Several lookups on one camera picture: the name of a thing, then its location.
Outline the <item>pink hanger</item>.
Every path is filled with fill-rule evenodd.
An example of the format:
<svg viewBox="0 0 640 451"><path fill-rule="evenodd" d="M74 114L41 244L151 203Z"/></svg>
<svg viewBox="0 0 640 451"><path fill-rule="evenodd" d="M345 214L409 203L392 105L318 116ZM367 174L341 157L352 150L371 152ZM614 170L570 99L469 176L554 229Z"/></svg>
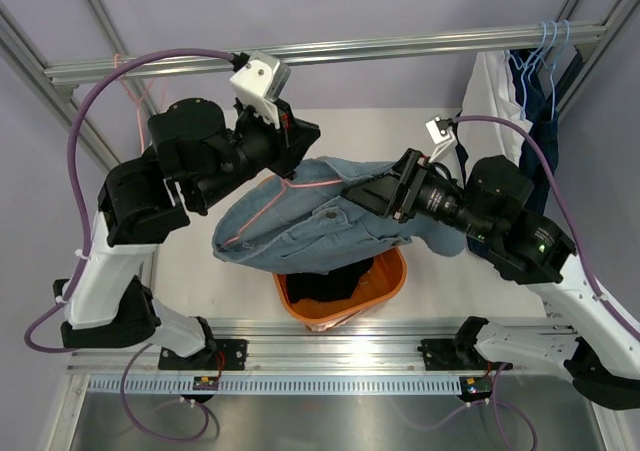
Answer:
<svg viewBox="0 0 640 451"><path fill-rule="evenodd" d="M145 119L160 111L165 111L166 92L168 87L168 79L164 78L162 82L162 89L160 92L160 104L157 105L152 96L152 89L156 82L156 78L142 79L142 80L125 80L120 78L118 80L128 98L134 105L136 113L136 124L138 129L140 153L143 153L147 148L146 138L146 125Z"/></svg>
<svg viewBox="0 0 640 451"><path fill-rule="evenodd" d="M284 180L280 178L280 191L270 200L268 201L258 212L256 212L245 224L243 224L237 231L236 235L227 239L223 245L227 246L231 243L237 242L242 233L247 230L256 220L258 220L266 211L268 211L271 207L273 207L278 200L289 190L289 189L313 189L320 187L327 187L342 184L342 179L334 179L334 180L325 180L313 183L301 183L296 184L291 181Z"/></svg>

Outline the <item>black skirt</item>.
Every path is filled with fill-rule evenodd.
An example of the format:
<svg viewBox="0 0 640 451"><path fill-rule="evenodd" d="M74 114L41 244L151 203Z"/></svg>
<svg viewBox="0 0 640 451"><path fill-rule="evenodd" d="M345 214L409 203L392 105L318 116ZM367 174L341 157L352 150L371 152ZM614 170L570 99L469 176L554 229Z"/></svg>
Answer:
<svg viewBox="0 0 640 451"><path fill-rule="evenodd" d="M334 302L350 299L360 279L370 271L373 258L358 261L327 274L296 273L285 276L286 295L292 304L309 299Z"/></svg>

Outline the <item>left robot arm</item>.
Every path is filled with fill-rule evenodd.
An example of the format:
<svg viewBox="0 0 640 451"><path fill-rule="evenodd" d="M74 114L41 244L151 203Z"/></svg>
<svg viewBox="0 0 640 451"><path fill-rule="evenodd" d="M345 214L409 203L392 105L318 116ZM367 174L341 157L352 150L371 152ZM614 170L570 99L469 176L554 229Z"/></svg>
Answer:
<svg viewBox="0 0 640 451"><path fill-rule="evenodd" d="M176 370L213 369L221 355L202 317L156 300L138 272L170 233L186 227L264 169L291 179L321 136L318 125L276 102L276 119L237 103L234 128L201 98L181 100L148 119L150 147L113 168L98 195L90 251L65 309L67 349L161 347Z"/></svg>

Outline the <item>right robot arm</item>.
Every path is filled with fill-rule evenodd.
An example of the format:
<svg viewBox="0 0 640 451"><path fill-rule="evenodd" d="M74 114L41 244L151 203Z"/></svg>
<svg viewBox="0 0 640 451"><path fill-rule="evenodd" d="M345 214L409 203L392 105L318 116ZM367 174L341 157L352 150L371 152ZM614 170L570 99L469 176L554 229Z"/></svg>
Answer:
<svg viewBox="0 0 640 451"><path fill-rule="evenodd" d="M471 316L452 340L466 369L508 363L555 375L588 400L622 411L639 406L636 324L588 277L574 241L552 220L525 209L532 182L506 157L479 160L464 186L409 149L393 167L342 195L366 211L404 223L419 215L487 246L500 277L527 287L570 323L573 335L510 331Z"/></svg>

